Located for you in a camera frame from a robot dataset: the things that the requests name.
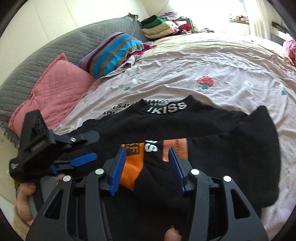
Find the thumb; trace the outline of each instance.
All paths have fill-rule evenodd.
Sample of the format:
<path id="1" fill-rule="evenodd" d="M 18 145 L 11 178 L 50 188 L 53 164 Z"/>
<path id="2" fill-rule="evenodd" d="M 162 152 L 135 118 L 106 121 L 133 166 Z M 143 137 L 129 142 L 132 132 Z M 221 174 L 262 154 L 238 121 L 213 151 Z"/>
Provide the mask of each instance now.
<path id="1" fill-rule="evenodd" d="M 165 233 L 164 241 L 181 241 L 182 236 L 180 235 L 179 231 L 171 226 L 169 230 Z"/>

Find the bed sheet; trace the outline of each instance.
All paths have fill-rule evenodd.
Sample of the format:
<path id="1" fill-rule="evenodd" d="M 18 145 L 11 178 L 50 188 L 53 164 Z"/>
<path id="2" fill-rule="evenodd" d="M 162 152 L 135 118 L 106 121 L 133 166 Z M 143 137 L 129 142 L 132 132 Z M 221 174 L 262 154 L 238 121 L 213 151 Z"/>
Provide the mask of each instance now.
<path id="1" fill-rule="evenodd" d="M 273 47 L 254 43 L 250 36 L 191 34 L 154 44 L 156 48 L 132 56 L 98 79 L 55 133 L 64 134 L 88 119 L 113 115 L 140 99 L 164 105 L 193 95 L 206 104 L 247 114 L 265 105 L 278 131 L 282 163 L 279 198 L 263 210 L 261 218 L 272 239 L 296 203 L 295 68 L 279 46 L 271 52 L 268 48 Z"/>

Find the purple stripe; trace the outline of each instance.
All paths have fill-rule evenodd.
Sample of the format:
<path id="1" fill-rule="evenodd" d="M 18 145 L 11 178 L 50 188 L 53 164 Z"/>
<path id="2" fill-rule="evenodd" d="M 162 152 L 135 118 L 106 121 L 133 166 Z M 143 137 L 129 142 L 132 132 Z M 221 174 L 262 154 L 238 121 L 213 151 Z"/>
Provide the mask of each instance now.
<path id="1" fill-rule="evenodd" d="M 86 71 L 88 73 L 90 73 L 90 67 L 91 67 L 91 62 L 94 59 L 94 57 L 103 49 L 105 48 L 113 39 L 115 39 L 116 37 L 118 37 L 119 35 L 122 35 L 124 33 L 120 33 L 120 34 L 116 34 L 114 36 L 112 36 L 108 41 L 106 41 L 100 48 L 98 48 L 89 58 L 89 60 L 87 61 L 87 65 L 86 65 Z"/>

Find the green garment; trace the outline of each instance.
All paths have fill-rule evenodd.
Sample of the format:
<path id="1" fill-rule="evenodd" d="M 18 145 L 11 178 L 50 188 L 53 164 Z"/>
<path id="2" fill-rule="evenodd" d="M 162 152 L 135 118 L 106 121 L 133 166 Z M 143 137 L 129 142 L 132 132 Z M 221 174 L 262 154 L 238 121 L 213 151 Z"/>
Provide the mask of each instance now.
<path id="1" fill-rule="evenodd" d="M 167 19 L 157 18 L 152 23 L 148 23 L 146 25 L 143 25 L 142 28 L 153 28 L 157 25 L 160 25 L 161 23 L 167 21 Z"/>

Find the purple garment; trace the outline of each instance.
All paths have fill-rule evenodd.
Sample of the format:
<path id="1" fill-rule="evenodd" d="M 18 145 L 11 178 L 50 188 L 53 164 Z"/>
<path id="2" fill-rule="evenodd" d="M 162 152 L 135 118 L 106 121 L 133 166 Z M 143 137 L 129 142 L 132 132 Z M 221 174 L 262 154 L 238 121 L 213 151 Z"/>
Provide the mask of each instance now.
<path id="1" fill-rule="evenodd" d="M 161 18 L 166 18 L 168 21 L 173 21 L 181 17 L 178 13 L 166 13 L 160 16 Z"/>

